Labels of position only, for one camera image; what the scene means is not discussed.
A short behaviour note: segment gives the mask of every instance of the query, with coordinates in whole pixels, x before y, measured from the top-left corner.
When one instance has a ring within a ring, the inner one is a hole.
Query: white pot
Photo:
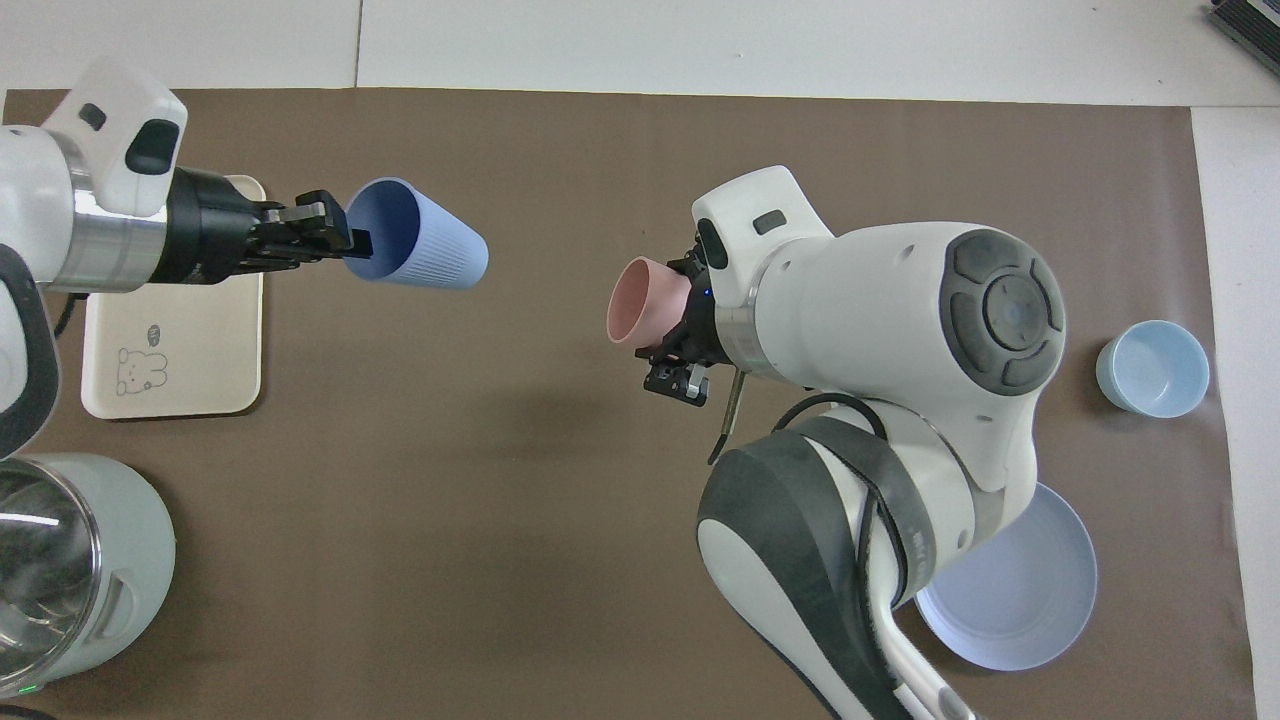
[[[173,523],[127,465],[87,454],[0,462],[0,698],[110,660],[173,578]]]

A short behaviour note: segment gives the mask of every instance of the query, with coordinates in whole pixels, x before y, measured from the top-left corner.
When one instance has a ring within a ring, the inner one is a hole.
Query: pink cup
[[[689,278],[676,270],[636,258],[613,286],[609,297],[609,340],[623,347],[653,347],[685,315]]]

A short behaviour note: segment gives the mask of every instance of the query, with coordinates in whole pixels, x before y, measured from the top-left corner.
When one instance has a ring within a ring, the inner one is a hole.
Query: white cutting board
[[[228,179],[250,200],[266,199],[253,178]],[[261,387],[261,274],[90,295],[81,402],[93,416],[239,413]]]

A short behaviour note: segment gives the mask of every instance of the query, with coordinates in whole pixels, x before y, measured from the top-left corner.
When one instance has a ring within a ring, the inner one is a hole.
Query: round gray button
[[[1048,329],[1048,304],[1039,286],[1024,275],[1004,275],[987,288],[983,318],[996,342],[1021,351],[1041,342]]]

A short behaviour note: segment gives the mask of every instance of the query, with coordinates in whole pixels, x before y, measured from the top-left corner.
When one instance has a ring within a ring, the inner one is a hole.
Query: black vent
[[[1280,0],[1263,0],[1280,14]],[[1280,74],[1280,27],[1249,0],[1222,0],[1210,13],[1213,22],[1231,40],[1256,55],[1271,72]]]

